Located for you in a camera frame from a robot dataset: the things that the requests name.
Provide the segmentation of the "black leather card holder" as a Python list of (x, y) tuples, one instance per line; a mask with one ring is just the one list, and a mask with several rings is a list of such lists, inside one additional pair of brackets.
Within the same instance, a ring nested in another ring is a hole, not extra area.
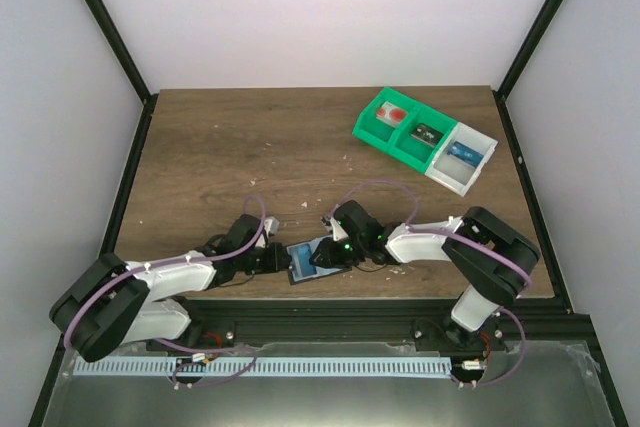
[(288, 277), (291, 285), (314, 281), (337, 274), (344, 274), (352, 270), (351, 267), (325, 268), (315, 266), (310, 262), (312, 254), (315, 252), (321, 241), (330, 238), (330, 235), (317, 237), (306, 242), (292, 244), (286, 247), (287, 254), (291, 257), (291, 263), (288, 270)]

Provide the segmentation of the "black card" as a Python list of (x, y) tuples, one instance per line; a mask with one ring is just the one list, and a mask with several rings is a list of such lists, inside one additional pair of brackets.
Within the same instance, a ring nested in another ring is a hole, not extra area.
[(425, 145), (435, 148), (442, 140), (443, 134), (424, 123), (418, 123), (411, 131), (411, 137)]

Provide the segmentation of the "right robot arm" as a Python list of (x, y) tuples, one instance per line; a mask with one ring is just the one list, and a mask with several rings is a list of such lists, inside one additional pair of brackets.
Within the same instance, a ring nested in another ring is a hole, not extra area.
[(350, 200), (329, 216), (327, 224), (331, 236), (321, 240), (310, 256), (316, 267), (348, 268), (366, 260), (383, 266), (452, 263), (468, 287), (441, 329), (445, 341), (460, 349), (475, 341), (493, 314), (511, 306), (532, 286), (531, 273), (541, 257), (532, 241), (479, 206), (438, 223), (381, 224)]

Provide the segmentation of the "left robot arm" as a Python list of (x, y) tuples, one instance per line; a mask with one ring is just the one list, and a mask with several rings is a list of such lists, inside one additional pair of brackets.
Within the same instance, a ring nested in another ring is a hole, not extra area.
[(270, 240), (278, 229), (274, 217), (243, 214), (227, 233), (180, 256), (139, 262), (103, 254), (53, 304), (49, 318), (64, 346), (87, 362), (132, 342), (193, 341), (200, 329), (182, 294), (229, 285), (239, 273), (287, 270), (290, 255)]

